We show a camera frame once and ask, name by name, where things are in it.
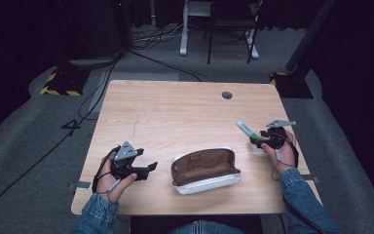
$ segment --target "motion capture device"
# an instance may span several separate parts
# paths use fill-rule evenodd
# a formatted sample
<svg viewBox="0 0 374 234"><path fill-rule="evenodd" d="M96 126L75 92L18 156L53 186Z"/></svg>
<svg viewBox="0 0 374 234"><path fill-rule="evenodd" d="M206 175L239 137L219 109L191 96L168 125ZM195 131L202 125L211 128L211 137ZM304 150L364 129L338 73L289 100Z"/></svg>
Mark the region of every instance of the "motion capture device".
<svg viewBox="0 0 374 234"><path fill-rule="evenodd" d="M292 126L296 125L294 121L283 121L283 120L275 120L266 125L269 129L267 131L260 131L260 138L250 137L250 142L252 144L257 145L258 148L261 148L262 143L267 143L270 147L275 149L277 160L281 160L281 154L279 149L284 145L287 141L293 150L294 154L294 163L295 167L297 168L299 164L299 152L297 151L296 147L294 146L293 142L286 136L286 131L284 126Z"/></svg>
<svg viewBox="0 0 374 234"><path fill-rule="evenodd" d="M105 165L105 162L109 159L110 155L116 152L112 162L111 162L111 172L107 174L101 175L101 170ZM144 153L144 149L134 149L132 145L130 145L127 141L124 144L118 145L118 147L113 148L107 156L102 160L101 165L99 166L98 172L93 177L93 192L96 192L96 187L98 185L98 181L105 175L111 174L114 176L117 181L112 184L111 187L108 188L108 191L114 189L115 186L120 183L120 181L131 174L137 174L136 180L146 180L149 173L156 170L158 162L148 165L146 168L135 168L132 166L135 158L142 155Z"/></svg>

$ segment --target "green marker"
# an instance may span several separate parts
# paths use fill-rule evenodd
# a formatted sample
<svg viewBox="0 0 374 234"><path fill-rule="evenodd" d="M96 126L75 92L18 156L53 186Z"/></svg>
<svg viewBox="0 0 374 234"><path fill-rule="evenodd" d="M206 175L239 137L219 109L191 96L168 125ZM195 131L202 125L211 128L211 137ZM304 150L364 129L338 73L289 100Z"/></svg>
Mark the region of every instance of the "green marker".
<svg viewBox="0 0 374 234"><path fill-rule="evenodd" d="M245 132L249 137L260 139L260 137L254 133L242 120L238 120L236 124Z"/></svg>

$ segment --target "table leg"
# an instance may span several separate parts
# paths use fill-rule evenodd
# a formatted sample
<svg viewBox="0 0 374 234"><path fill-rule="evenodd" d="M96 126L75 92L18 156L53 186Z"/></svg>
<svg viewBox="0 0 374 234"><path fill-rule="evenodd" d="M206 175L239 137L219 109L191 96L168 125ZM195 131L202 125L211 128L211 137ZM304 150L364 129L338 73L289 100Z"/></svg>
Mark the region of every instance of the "table leg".
<svg viewBox="0 0 374 234"><path fill-rule="evenodd" d="M183 11L183 34L181 35L180 55L187 55L187 40L188 40L188 0L184 0Z"/></svg>
<svg viewBox="0 0 374 234"><path fill-rule="evenodd" d="M250 29L249 31L245 33L245 40L247 40L249 50L251 48L253 33L254 33L254 29ZM253 46L253 50L251 51L251 57L254 59L259 59L259 53L257 53L256 45Z"/></svg>

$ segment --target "yellow black tape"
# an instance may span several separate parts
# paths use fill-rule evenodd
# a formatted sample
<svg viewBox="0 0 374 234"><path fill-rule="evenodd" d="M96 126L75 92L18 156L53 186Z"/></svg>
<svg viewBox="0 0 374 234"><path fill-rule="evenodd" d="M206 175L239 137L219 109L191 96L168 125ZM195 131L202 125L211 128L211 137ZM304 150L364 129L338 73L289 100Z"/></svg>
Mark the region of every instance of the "yellow black tape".
<svg viewBox="0 0 374 234"><path fill-rule="evenodd" d="M75 77L62 77L57 75L57 69L53 71L47 80L41 95L57 96L81 96L90 71L80 71Z"/></svg>
<svg viewBox="0 0 374 234"><path fill-rule="evenodd" d="M275 79L276 77L282 77L282 76L288 76L288 75L289 75L288 73L284 73L284 72L275 72L270 75L270 84L276 86L277 85L277 82Z"/></svg>

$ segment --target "black cable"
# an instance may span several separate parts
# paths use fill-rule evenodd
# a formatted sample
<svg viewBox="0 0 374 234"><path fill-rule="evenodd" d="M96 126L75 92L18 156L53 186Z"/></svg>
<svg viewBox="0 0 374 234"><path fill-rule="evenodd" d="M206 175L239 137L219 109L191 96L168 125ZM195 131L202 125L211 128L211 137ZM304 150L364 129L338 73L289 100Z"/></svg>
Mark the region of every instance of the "black cable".
<svg viewBox="0 0 374 234"><path fill-rule="evenodd" d="M286 204L288 210L293 213L294 215L296 215L300 220L304 221L306 224L310 225L312 228L314 228L316 230L317 233L322 233L322 234L325 234L326 231L324 231L323 229L321 229L320 226L316 225L315 223L313 223L312 221L310 221L307 217L303 216L298 210L296 210L294 207L292 207L288 202L287 200L284 198L283 196L283 200L284 200L284 203Z"/></svg>
<svg viewBox="0 0 374 234"><path fill-rule="evenodd" d="M174 32L177 28L173 29L163 29L161 31L158 30L144 30L144 31L134 31L131 34L136 35L132 37L132 40L135 42L140 42L144 40L152 40L152 39L157 39L160 38L161 36L168 37Z"/></svg>
<svg viewBox="0 0 374 234"><path fill-rule="evenodd" d="M283 216L281 216L281 214L278 214L278 216L279 216L279 218L280 218L281 227L283 228L283 233L284 233L284 234L287 234L286 226L284 225Z"/></svg>
<svg viewBox="0 0 374 234"><path fill-rule="evenodd" d="M93 187L92 187L92 190L93 190L93 193L96 193L96 189L98 187L98 182L99 180L103 177L103 176L106 176L108 174L111 174L111 172L108 172L106 174L103 174L103 175L100 175L101 174L101 171L102 171L102 168L104 167L105 163L107 162L107 160L109 159L109 157L111 156L111 154L113 152L118 152L120 150L121 146L119 145L118 147L115 147L113 149L111 149L111 151L102 159L102 162L101 162L101 165L99 165L99 168L98 168L98 171L96 172L96 174L93 176Z"/></svg>
<svg viewBox="0 0 374 234"><path fill-rule="evenodd" d="M115 64L117 64L117 60L114 62L114 64L111 66L109 72L108 72L108 78L110 77L111 75L111 72L115 66ZM38 161L36 161L31 167L29 167L25 172L23 172L18 178L16 178L10 185L8 185L1 193L0 193L0 198L9 190L11 189L15 184L17 184L18 181L20 181L24 176L26 176L32 169L34 169L39 163L41 163L44 159L46 159L52 152L54 152L54 150L56 150L68 137L71 133L73 133L78 127L80 127L80 125L84 122L84 120L87 119L87 117L94 111L96 105L99 103L99 101L101 100L101 96L99 97L99 99L96 101L95 105L93 106L93 108L91 108L91 110L87 113L87 115L82 118L77 125L75 125L55 146L53 146L44 156L42 156Z"/></svg>
<svg viewBox="0 0 374 234"><path fill-rule="evenodd" d="M144 36L143 37L138 37L138 38L132 38L132 40L134 42L141 42L141 41L145 40L145 45L144 46L133 45L131 48L134 49L134 50L151 49L161 42L167 42L167 41L170 41L170 40L174 39L175 37L179 37L179 36L181 36L180 33L175 34L173 36L171 36L171 34L173 32L178 31L181 28L182 25L183 24L180 24L178 27L176 27L174 29L164 29L164 30L160 31L160 33L158 35L155 35L155 33L158 32L157 30L154 30L153 33L151 33L149 36L145 36L144 32L135 32L135 33L142 33Z"/></svg>
<svg viewBox="0 0 374 234"><path fill-rule="evenodd" d="M106 77L107 77L107 71L105 71L104 72L104 75L103 75L103 80L102 80L102 82L96 87L96 89L81 103L81 105L80 105L80 107L78 108L78 115L81 117L81 118L86 118L85 116L83 116L82 114L81 114L81 108L83 107L83 105L85 104L85 102L87 102L87 100L89 100L95 93L96 93L96 91L98 91L98 89L102 86L102 84L104 85L104 89L102 90L102 93L101 93L101 95L99 96L99 98L101 98L102 97L102 94L103 94L103 92L105 91L105 88L106 88L106 86L107 86L107 84L108 84L108 80L109 80L109 77L108 77L108 79L106 79Z"/></svg>
<svg viewBox="0 0 374 234"><path fill-rule="evenodd" d="M202 81L202 79L200 79L196 74L202 75L202 76L204 76L206 79L208 79L208 80L210 80L210 81L212 81L212 82L216 82L215 80L213 80L213 79L207 77L206 75L204 75L204 74L202 74L202 73L199 73L199 72L196 72L196 71L192 71L192 70L189 70L189 69L184 68L184 67L181 67L181 66L177 66L177 65L169 64L169 63L164 62L164 61L160 61L160 60L156 60L156 59L153 59L153 58L149 58L149 57L144 56L144 55L142 55L142 54L139 54L139 53L137 53L137 52L135 52L135 51L133 51L133 50L129 50L129 51L130 51L131 53L133 53L134 55L136 55L136 56L142 57L142 58L144 58L144 59L149 59L149 60L154 61L154 62L156 62L156 63L158 63L158 64L164 65L164 66L166 66L166 67L169 67L169 68L172 68L172 69L175 69L175 70L178 70L178 71L182 71L182 72L185 72L185 73L187 73L187 74L189 74L189 75L192 75L193 77L195 77L195 78L196 78L198 81L200 81L200 82L203 82L203 81Z"/></svg>

